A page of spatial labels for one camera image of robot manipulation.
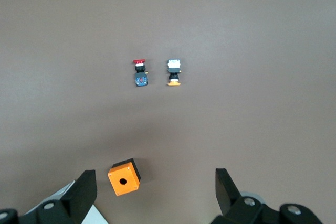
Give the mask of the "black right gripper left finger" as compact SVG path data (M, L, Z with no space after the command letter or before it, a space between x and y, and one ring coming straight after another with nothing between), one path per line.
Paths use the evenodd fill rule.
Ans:
M96 198L96 171L86 170L61 194L23 215L22 223L82 223Z

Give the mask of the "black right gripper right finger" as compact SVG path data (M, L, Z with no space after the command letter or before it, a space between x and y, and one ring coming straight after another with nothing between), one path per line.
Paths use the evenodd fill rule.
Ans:
M225 168L215 171L215 192L222 214L216 223L280 223L280 215L253 196L243 196Z

